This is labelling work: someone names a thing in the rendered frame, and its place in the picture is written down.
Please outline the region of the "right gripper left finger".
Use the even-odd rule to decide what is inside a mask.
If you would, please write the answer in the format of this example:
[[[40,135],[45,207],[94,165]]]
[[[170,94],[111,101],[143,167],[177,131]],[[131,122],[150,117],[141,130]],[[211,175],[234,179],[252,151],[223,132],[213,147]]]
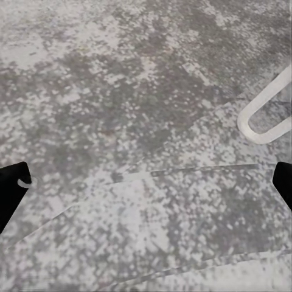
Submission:
[[[28,188],[33,188],[37,184],[37,179],[30,176],[26,162],[19,162],[19,164],[0,169],[0,234]]]

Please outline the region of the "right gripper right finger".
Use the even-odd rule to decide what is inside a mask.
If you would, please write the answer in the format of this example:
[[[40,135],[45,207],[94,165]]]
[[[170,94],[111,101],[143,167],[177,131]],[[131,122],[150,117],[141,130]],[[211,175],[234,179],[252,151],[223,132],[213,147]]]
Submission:
[[[292,164],[282,161],[277,163],[273,184],[292,211]]]

